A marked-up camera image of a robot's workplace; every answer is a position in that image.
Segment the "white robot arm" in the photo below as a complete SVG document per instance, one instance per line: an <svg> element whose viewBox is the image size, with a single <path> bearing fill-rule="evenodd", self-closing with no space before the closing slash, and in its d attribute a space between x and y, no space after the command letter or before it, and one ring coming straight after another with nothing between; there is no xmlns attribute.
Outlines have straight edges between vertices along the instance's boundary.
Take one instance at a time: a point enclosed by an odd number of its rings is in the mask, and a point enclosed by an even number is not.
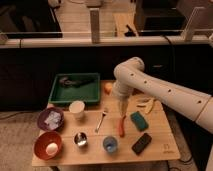
<svg viewBox="0 0 213 171"><path fill-rule="evenodd" d="M140 90L181 113L213 134L213 97L144 73L144 62L132 57L114 69L116 78L112 94L126 100L134 89Z"/></svg>

